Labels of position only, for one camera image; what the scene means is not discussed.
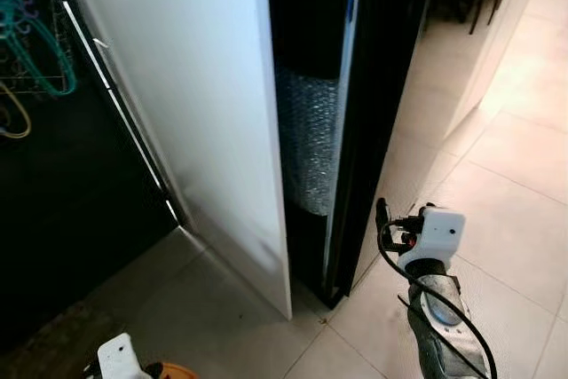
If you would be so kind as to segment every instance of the bubble wrap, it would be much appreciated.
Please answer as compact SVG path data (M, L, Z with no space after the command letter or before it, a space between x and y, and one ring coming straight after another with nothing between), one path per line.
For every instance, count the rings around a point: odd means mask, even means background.
M279 65L275 72L284 194L301 208L325 216L339 142L338 80L299 75Z

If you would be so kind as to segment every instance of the black cable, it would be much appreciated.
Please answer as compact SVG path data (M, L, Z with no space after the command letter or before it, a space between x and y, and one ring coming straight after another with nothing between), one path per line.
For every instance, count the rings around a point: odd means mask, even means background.
M410 311L412 311L414 313L414 315L416 316L416 318L427 328L430 329L431 332L434 333L434 335L436 335L438 337L438 339L440 341L442 341L450 350L452 350L452 352L457 355L461 361L463 361L465 364L468 365L468 367L473 370L474 372L476 372L476 374L478 374L482 379L488 379L487 376L485 376L485 373L483 373L481 370L479 370L477 367L475 367L473 365L473 363L471 361L468 360L468 358L463 355L455 346L453 346L450 341L448 341L447 339L444 338L444 336L438 332L428 321L428 319L426 318L426 316L424 315L423 312L419 312L416 308L414 308L411 304L409 304L407 301L405 301L402 297L400 297L400 295L397 295L397 298L400 302L402 302L402 304L408 308Z
M495 365L495 359L493 358L493 354L491 353L491 349L489 348L489 345L487 344L487 342L483 338L483 335L481 335L481 332L479 332L479 330L477 330L477 328L473 325L471 320L469 320L468 317L457 306L452 304L444 296L440 295L436 290L432 290L428 286L422 284L419 280L417 280L415 277L410 275L408 272L404 271L402 268L400 268L398 265L396 265L394 263L394 261L387 255L387 252L386 252L386 250L384 249L384 246L383 246L383 234L384 234L384 230L386 229L386 227L391 226L391 225L398 225L398 221L389 221L386 224L383 224L383 226L381 226L381 229L379 230L379 233L377 235L377 243L378 243L378 246L379 246L379 252L383 256L384 260L387 262L387 264L390 265L390 267L394 271L398 272L405 279L410 281L411 284L414 284L417 288L419 288L422 292L428 293L429 295L434 296L435 298L437 298L437 300L439 300L443 304L445 304L450 310L452 310L455 313L455 315L457 315L460 318L461 321L463 321L466 324L466 326L469 328L469 330L471 330L471 332L475 335L475 337L477 338L477 340L481 344L483 351L485 352L485 355L487 356L487 361L489 362L489 371L491 373L491 379L497 379L497 367Z

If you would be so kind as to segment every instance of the tiled floor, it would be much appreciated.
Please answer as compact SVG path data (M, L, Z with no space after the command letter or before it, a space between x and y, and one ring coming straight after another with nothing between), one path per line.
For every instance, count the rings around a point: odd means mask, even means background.
M451 272L500 378L568 377L567 6L532 0L492 86L504 108L476 111L448 139L452 171L427 189L467 216ZM167 359L204 379L417 379L396 298L406 291L380 260L332 312L293 282L287 322L177 231L89 301L125 322L143 361Z

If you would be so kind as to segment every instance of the doormat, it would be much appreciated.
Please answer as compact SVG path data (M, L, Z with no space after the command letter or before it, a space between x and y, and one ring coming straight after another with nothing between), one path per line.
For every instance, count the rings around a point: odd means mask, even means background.
M97 358L101 344L124 325L109 314L80 302L43 326L27 343L0 357L5 379L79 378Z

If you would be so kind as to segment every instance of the wire rack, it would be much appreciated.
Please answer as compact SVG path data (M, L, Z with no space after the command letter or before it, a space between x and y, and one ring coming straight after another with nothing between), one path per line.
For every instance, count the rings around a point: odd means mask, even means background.
M73 52L68 36L69 22L63 6L58 0L35 0L35 6L40 11L43 23L54 35L61 50L65 53L71 64L73 65ZM34 59L41 59L42 46L38 46L36 39L32 33L29 35L20 35L20 41L27 51L32 52ZM45 64L40 67L44 71L47 80L55 87L66 89L67 80L63 67L60 63L49 60L47 67ZM38 100L52 99L53 97L36 82L36 79L30 75L20 60L11 52L5 43L0 43L0 80L16 95L31 95Z

